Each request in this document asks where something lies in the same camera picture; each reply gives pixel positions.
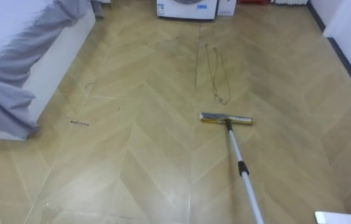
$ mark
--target bed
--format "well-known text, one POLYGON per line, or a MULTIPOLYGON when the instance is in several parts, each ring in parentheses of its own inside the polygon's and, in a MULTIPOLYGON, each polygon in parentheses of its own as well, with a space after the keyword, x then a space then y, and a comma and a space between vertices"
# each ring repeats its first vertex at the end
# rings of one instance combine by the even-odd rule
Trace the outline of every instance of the bed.
POLYGON ((0 0, 0 139, 37 130, 94 23, 88 0, 0 0))

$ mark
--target white bed frame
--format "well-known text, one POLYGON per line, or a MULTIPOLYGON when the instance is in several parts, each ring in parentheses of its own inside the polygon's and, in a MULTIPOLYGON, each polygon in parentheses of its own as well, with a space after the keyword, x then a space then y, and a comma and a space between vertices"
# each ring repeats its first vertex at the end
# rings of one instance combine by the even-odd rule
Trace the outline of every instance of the white bed frame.
MULTIPOLYGON (((95 15, 90 7, 75 25, 63 29, 45 55, 30 69, 30 76, 22 88, 33 92, 36 97, 29 106, 31 120, 38 120, 94 23, 95 15)), ((0 131, 0 139, 25 140, 3 131, 0 131)))

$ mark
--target white box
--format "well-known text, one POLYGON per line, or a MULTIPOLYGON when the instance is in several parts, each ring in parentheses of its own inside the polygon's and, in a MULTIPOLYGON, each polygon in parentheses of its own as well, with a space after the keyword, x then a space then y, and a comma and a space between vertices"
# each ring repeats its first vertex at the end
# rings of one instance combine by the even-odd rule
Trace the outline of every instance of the white box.
POLYGON ((236 5, 236 0, 219 0, 217 15, 233 16, 235 5, 236 5))

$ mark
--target red box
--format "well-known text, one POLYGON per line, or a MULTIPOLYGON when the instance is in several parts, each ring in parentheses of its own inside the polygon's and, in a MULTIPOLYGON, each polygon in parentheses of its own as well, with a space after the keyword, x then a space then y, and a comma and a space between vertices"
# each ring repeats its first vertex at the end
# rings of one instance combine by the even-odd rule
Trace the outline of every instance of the red box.
POLYGON ((243 3, 268 4, 268 0, 238 0, 238 4, 243 3))

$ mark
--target floor mop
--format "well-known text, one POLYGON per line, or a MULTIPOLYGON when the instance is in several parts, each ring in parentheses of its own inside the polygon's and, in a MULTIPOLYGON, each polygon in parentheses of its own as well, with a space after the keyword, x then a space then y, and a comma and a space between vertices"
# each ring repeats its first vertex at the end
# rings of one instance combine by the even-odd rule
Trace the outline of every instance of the floor mop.
POLYGON ((213 114, 213 113, 200 113, 200 120, 203 122, 209 123, 218 123, 218 124, 225 124, 228 130, 228 135, 231 140, 231 144, 233 150, 235 152, 236 158, 238 159, 238 169, 239 174, 245 183, 246 191, 249 196, 250 206, 253 211, 253 215, 256 219, 256 224, 264 224, 263 217, 260 212, 260 208, 257 204, 255 192, 253 191, 253 187, 251 186, 250 179, 249 179, 249 170, 243 162, 242 155, 240 154, 238 143, 236 143, 235 136, 232 130, 232 123, 235 124, 248 124, 253 125, 254 120, 253 118, 242 117, 242 116, 231 116, 227 114, 213 114))

